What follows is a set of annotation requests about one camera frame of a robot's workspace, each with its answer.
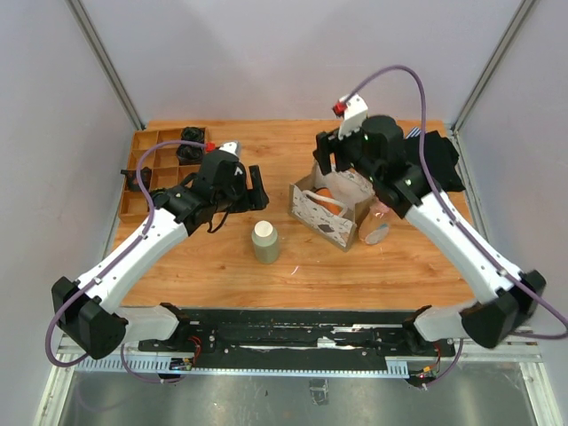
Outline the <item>cream bottle beige cap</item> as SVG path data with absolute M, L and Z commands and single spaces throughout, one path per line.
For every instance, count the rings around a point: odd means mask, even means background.
M 279 235 L 270 222 L 262 220 L 255 224 L 251 240 L 256 260 L 262 264 L 274 263 L 280 254 Z

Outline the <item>beige canvas bag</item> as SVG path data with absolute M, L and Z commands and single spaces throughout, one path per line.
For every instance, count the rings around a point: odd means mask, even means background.
M 289 186 L 288 213 L 343 252 L 351 248 L 375 192 L 353 170 L 323 174 L 318 163 Z

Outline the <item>clear bottle pink cap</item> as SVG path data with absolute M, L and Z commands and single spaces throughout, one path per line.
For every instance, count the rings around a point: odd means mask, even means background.
M 382 242 L 389 233 L 390 209 L 379 200 L 370 206 L 366 217 L 359 226 L 359 239 L 370 246 Z

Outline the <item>blue white striped cloth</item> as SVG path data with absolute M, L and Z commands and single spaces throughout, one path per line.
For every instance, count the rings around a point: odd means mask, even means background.
M 418 138 L 422 135 L 422 129 L 420 127 L 413 127 L 407 134 L 406 138 Z

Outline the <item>wooden compartment tray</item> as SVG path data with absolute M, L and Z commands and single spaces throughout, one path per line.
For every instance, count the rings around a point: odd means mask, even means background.
M 124 176 L 119 218 L 124 223 L 139 224 L 146 218 L 148 206 L 140 187 L 150 192 L 177 185 L 196 172 L 203 155 L 215 145 L 204 127 L 166 130 L 142 130 L 134 133 Z

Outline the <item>black garment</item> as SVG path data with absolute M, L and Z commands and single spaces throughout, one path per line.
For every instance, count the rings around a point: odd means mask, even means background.
M 421 165 L 419 139 L 420 137 L 405 138 L 407 159 L 418 166 Z M 447 193 L 464 191 L 462 179 L 456 171 L 459 154 L 452 142 L 447 137 L 441 136 L 437 130 L 427 132 L 424 142 L 424 156 L 432 177 Z

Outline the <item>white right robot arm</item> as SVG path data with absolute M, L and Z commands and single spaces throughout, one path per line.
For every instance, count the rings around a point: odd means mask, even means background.
M 316 137 L 313 156 L 323 174 L 353 170 L 398 217 L 426 235 L 469 284 L 474 301 L 446 308 L 430 305 L 409 319 L 404 348 L 421 355 L 435 341 L 469 338 L 496 347 L 534 314 L 546 287 L 536 270 L 524 272 L 501 256 L 450 202 L 423 167 L 406 159 L 403 130 L 388 115 L 370 115 L 359 95 L 333 107 L 338 129 Z

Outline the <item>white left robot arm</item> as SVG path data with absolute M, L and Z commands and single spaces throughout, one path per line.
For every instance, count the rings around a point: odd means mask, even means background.
M 62 277 L 52 288 L 59 327 L 92 359 L 103 359 L 124 343 L 155 340 L 171 351 L 198 342 L 198 324 L 172 304 L 124 308 L 123 298 L 166 253 L 200 226 L 209 233 L 217 213 L 265 209 L 269 199 L 258 166 L 244 167 L 241 145 L 225 142 L 204 154 L 197 172 L 180 184 L 144 191 L 149 212 L 141 226 L 109 256 L 75 280 Z

